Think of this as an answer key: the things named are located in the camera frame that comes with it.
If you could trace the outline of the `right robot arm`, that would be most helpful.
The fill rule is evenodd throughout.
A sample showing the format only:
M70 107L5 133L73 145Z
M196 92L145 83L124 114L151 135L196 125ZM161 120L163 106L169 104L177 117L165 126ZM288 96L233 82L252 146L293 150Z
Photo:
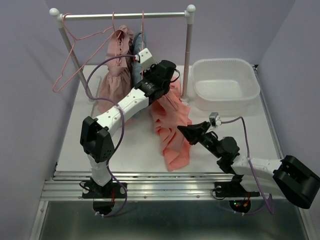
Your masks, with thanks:
M231 136L221 139L211 130L211 123L177 128L190 145L201 144L217 158L217 165L230 181L215 182L213 194L219 199L278 196L293 205L309 209L320 189L320 178L292 155L283 159L249 158L240 154Z

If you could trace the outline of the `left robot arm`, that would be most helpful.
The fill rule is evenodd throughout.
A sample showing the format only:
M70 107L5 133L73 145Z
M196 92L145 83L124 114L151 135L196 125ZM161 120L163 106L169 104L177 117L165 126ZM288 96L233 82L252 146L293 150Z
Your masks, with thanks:
M88 116L83 120L80 145L89 158L94 191L100 197L111 193L109 182L112 177L107 165L116 151L113 135L136 113L169 92L176 68L176 64L168 60L152 64L143 79L122 100L97 117Z

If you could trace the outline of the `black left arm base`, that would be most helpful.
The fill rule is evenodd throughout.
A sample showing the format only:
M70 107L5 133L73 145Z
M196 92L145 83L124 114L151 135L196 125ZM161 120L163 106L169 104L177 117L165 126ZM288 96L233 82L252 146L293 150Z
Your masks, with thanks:
M92 179L81 181L82 199L93 200L92 209L96 216L110 218L117 216L124 208L127 199L126 182L110 180L105 186L96 184Z

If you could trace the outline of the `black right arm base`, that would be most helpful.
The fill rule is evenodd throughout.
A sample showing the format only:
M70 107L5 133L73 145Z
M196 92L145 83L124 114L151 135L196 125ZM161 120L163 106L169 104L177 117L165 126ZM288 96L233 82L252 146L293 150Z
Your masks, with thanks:
M236 214L252 215L251 198L259 197L261 194L256 191L247 191L241 185L243 181L242 175L234 175L231 181L216 181L213 183L211 196L218 200L230 199L230 210Z

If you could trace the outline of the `coral pink skirt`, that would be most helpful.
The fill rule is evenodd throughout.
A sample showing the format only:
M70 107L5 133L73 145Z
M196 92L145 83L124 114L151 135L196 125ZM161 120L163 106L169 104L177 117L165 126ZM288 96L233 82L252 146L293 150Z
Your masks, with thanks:
M185 139L177 126L192 124L189 119L190 107L180 100L182 91L179 80L170 84L170 90L175 95L178 111L175 111L165 95L151 105L151 116L154 131L160 138L160 149L164 157L166 169L169 172L181 169L190 163L191 145Z

